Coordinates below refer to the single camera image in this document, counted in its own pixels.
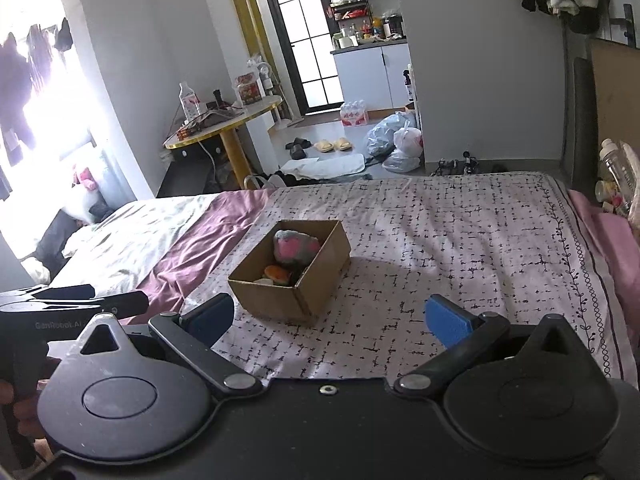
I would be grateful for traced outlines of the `person's left hand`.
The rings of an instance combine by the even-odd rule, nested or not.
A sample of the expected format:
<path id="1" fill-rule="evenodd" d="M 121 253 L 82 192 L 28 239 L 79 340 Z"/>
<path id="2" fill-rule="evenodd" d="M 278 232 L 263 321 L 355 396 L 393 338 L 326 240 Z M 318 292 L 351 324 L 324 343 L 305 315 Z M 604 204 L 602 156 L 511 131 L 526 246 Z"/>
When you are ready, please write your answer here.
<path id="1" fill-rule="evenodd" d="M 43 352 L 20 356 L 13 349 L 1 351 L 1 466 L 21 474 L 41 462 L 35 442 L 44 438 L 37 403 L 44 384 L 61 360 Z"/>

